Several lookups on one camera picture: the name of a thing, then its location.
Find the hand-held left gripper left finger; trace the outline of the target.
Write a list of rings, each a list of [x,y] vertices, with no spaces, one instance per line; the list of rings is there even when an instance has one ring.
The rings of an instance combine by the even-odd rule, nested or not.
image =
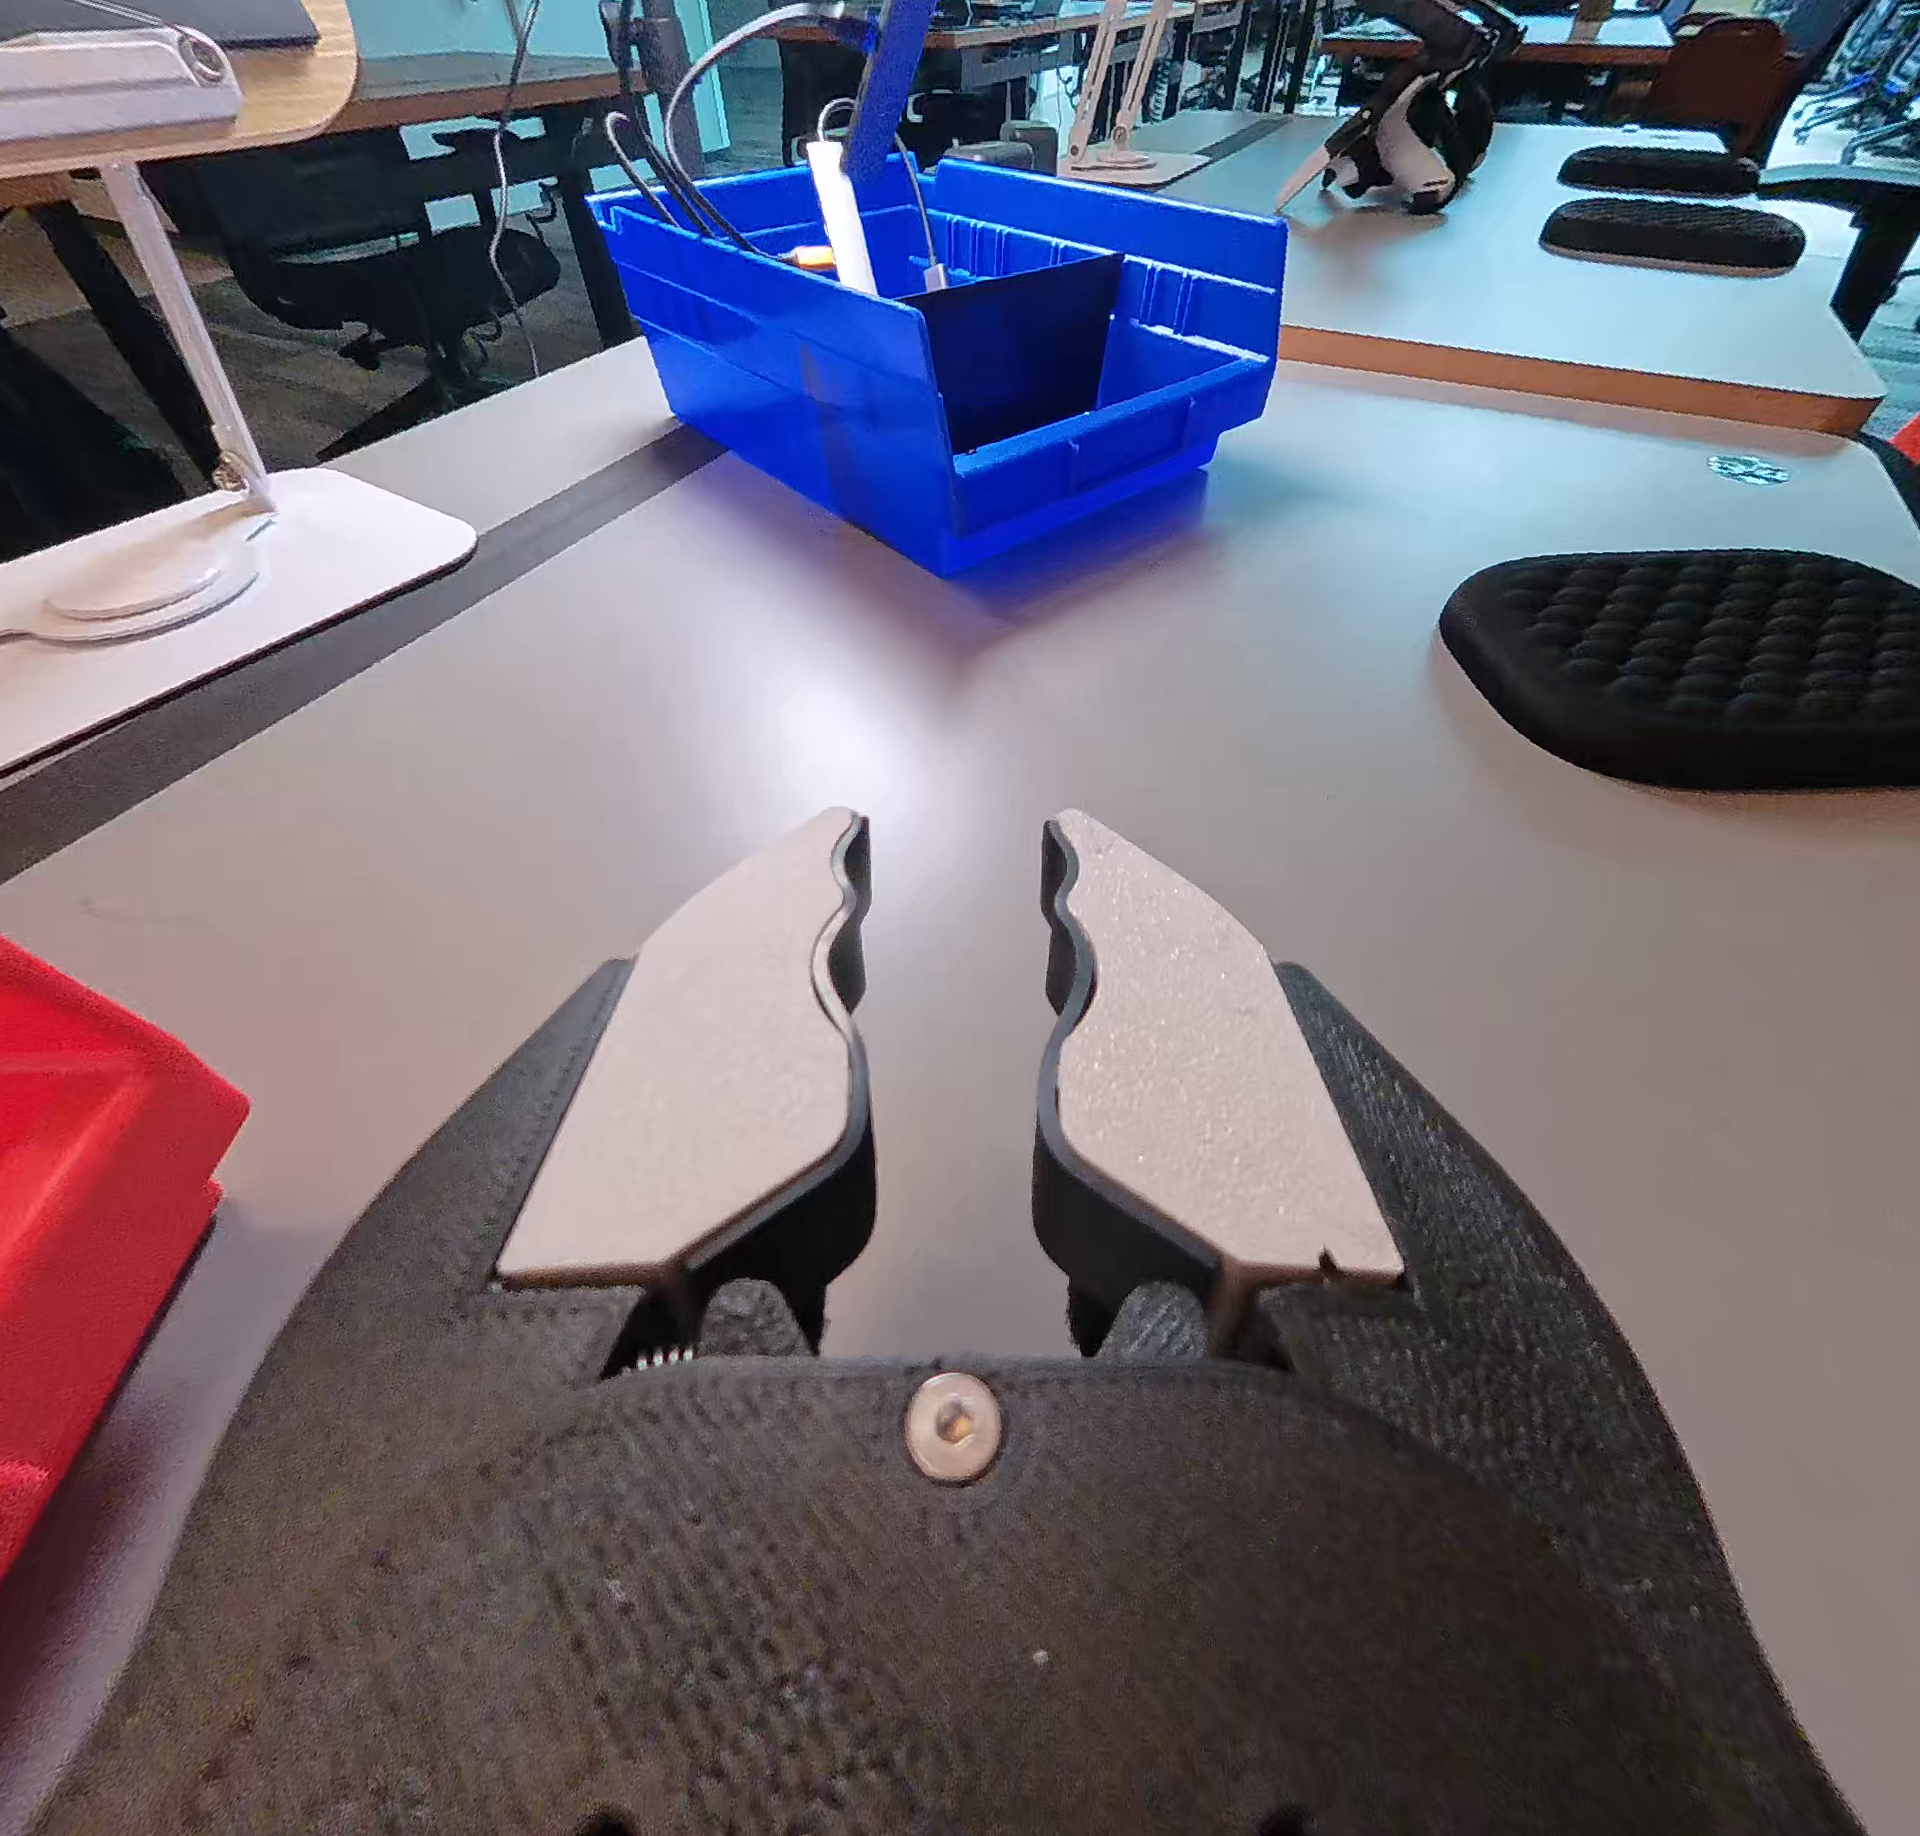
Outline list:
[[[500,1248],[506,1287],[702,1304],[751,1277],[826,1308],[877,1219],[870,863],[866,816],[817,812],[640,944]]]

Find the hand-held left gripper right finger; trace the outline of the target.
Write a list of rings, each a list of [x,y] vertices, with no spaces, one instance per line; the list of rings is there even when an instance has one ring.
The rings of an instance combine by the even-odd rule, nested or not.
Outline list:
[[[1091,812],[1045,824],[1035,1236],[1099,1344],[1150,1286],[1232,1344],[1267,1290],[1387,1294],[1408,1260],[1261,935]]]

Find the blue plastic bin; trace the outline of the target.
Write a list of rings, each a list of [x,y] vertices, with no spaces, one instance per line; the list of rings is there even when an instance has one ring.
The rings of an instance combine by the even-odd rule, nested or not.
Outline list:
[[[954,576],[1203,472],[1267,404],[1285,328],[1279,216],[897,156],[859,192],[880,297],[805,269],[826,242],[802,167],[723,177],[751,240],[696,236],[634,189],[590,197],[675,415],[755,468]],[[956,456],[925,288],[1123,254],[1097,407]]]

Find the red plastic bin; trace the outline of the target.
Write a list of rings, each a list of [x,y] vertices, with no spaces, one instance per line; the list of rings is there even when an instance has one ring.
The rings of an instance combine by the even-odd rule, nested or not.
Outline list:
[[[249,1096],[178,1036],[3,943],[3,1567],[211,1232]]]

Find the white usb adapter stick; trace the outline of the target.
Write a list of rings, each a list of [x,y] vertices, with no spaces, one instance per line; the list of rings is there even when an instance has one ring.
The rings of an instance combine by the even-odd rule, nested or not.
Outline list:
[[[881,288],[856,187],[844,173],[842,141],[834,134],[840,119],[851,121],[851,118],[854,99],[828,100],[812,139],[805,144],[805,161],[822,208],[826,243],[832,252],[832,269],[838,282],[868,297],[880,297]]]

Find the white folding board stand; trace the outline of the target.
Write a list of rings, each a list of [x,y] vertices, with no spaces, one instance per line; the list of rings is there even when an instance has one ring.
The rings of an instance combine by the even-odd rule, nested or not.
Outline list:
[[[1185,32],[1171,61],[1169,107],[1175,110],[1182,100],[1191,39],[1212,19],[1232,26],[1224,65],[1224,104],[1232,104],[1246,61],[1252,5],[1255,0],[1102,0],[1060,173],[1116,189],[1155,190],[1204,167],[1210,159],[1195,150],[1175,151],[1138,144],[1162,59],[1162,41],[1175,12],[1182,11]]]
[[[140,161],[214,150],[249,99],[227,50],[117,0],[107,29],[5,41],[5,179],[93,167],[211,414],[201,497],[50,543],[5,576],[3,766],[31,766],[292,640],[453,572],[466,521],[330,467],[273,474]]]

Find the black wrist rest pad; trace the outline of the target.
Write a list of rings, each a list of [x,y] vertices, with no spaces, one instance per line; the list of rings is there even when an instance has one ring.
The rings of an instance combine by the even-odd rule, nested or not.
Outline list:
[[[1436,627],[1573,766],[1681,792],[1919,786],[1919,592],[1852,558],[1543,554],[1461,581]]]
[[[1807,233],[1769,210],[1649,195],[1582,195],[1541,230],[1552,254],[1659,269],[1777,276],[1800,263]]]
[[[1721,147],[1591,144],[1564,159],[1558,184],[1595,195],[1754,197],[1762,169]]]

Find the brown office chair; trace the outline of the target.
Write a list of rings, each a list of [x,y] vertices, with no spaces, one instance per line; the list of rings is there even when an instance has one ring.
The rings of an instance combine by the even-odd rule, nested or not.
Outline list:
[[[1765,161],[1790,104],[1835,55],[1843,32],[1797,47],[1771,19],[1690,15],[1671,29],[1668,59],[1644,104],[1666,127],[1706,128],[1728,154]],[[1890,164],[1762,167],[1762,199],[1845,212],[1857,233],[1832,293],[1841,328],[1861,338],[1893,295],[1919,240],[1917,161]]]

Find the black bin divider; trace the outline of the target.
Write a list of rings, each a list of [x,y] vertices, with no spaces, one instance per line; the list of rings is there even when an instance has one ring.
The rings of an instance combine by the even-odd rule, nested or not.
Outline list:
[[[956,456],[1097,407],[1122,276],[1123,254],[1099,252],[904,297]]]

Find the blue bar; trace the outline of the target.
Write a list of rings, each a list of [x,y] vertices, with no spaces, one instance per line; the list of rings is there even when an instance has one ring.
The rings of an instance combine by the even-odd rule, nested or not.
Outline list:
[[[901,118],[941,0],[884,0],[877,41],[861,72],[840,169],[854,187],[870,182],[897,147]]]

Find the black office chair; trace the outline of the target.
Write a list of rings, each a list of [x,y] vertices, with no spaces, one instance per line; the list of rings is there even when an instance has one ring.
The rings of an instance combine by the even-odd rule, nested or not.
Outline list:
[[[345,456],[485,400],[486,343],[561,280],[547,240],[486,221],[437,231],[402,187],[396,131],[147,164],[181,237],[213,242],[256,308],[305,332],[347,332],[341,356],[380,369],[419,350],[424,376],[335,436]]]

